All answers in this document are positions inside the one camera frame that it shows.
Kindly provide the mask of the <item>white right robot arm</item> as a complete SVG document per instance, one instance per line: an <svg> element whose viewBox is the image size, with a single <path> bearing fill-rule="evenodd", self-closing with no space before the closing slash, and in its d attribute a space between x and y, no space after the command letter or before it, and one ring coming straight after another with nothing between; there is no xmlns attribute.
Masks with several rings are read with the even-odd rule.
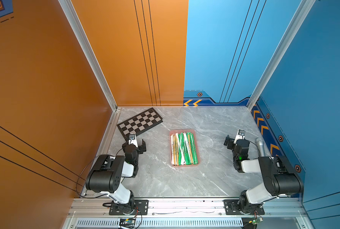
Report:
<svg viewBox="0 0 340 229"><path fill-rule="evenodd" d="M239 173L260 173L262 183L244 190L237 202L230 208L242 214L263 213L263 204L280 195L294 195L302 193L304 185L295 169L285 156L260 156L256 159L248 158L250 141L241 135L236 138L226 136L224 145L233 153L233 165Z"/></svg>

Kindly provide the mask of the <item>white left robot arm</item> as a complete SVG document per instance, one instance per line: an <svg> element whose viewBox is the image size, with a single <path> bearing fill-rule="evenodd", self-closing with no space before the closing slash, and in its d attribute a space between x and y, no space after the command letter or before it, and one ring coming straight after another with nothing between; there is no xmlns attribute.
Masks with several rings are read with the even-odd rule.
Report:
<svg viewBox="0 0 340 229"><path fill-rule="evenodd" d="M130 140L122 145L123 156L100 155L86 178L86 189L101 193L112 199L103 203L111 215L140 213L133 191L125 188L122 178L135 178L139 169L139 155L146 152L146 142L138 145Z"/></svg>

